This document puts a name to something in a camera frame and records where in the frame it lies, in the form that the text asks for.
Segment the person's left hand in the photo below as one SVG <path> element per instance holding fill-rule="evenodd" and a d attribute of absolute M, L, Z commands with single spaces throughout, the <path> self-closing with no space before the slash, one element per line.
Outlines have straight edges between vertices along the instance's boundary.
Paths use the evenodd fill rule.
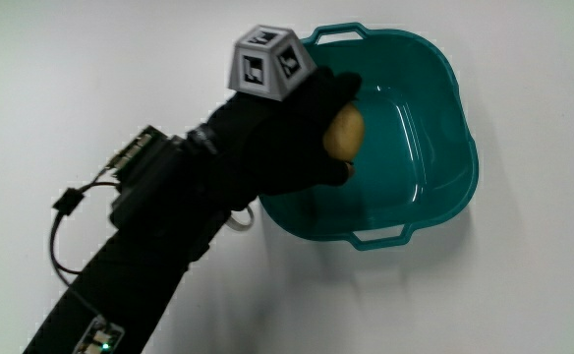
<path fill-rule="evenodd" d="M 362 85 L 353 72 L 318 66 L 295 33 L 257 25 L 236 42 L 234 95 L 203 125 L 216 155 L 198 169 L 204 196 L 241 210 L 259 196 L 342 186 L 354 174 L 324 136 Z"/>

